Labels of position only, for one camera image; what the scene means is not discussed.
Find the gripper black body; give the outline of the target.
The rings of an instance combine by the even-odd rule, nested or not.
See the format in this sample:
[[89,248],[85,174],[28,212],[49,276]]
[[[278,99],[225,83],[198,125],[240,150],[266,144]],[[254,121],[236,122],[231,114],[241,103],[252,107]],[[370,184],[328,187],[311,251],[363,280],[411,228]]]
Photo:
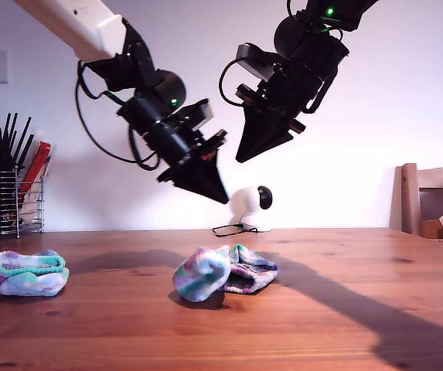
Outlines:
[[219,130],[205,139],[201,131],[184,124],[154,124],[142,137],[168,168],[159,175],[159,182],[219,182],[217,153],[226,141],[227,132]]
[[297,120],[297,116],[315,112],[324,94],[325,83],[313,74],[299,80],[281,73],[267,81],[262,80],[257,90],[242,83],[236,92],[243,101],[248,121],[298,134],[305,130],[305,126]]

